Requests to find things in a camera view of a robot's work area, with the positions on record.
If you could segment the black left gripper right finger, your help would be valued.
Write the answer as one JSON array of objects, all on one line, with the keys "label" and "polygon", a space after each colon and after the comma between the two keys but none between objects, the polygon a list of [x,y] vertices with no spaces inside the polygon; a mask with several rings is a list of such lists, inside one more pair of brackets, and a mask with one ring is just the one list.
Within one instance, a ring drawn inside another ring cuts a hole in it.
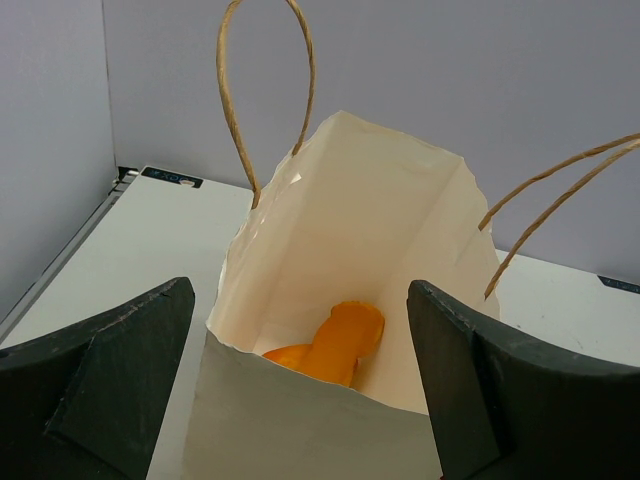
[{"label": "black left gripper right finger", "polygon": [[635,479],[639,370],[517,330],[424,280],[412,342],[447,479]]}]

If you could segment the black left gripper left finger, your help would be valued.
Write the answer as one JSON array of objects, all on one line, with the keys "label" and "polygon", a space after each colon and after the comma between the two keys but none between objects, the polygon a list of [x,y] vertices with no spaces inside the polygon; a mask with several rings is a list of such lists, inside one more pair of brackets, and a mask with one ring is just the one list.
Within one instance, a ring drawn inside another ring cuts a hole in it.
[{"label": "black left gripper left finger", "polygon": [[145,478],[194,306],[177,277],[2,349],[2,478]]}]

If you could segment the long braided orange bread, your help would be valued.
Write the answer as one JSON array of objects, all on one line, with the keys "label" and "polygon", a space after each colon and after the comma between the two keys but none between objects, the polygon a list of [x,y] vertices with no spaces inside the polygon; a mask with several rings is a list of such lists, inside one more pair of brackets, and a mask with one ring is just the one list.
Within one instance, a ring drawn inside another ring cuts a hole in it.
[{"label": "long braided orange bread", "polygon": [[335,305],[317,330],[297,371],[350,387],[359,360],[376,350],[384,327],[383,314],[370,304],[347,301]]}]

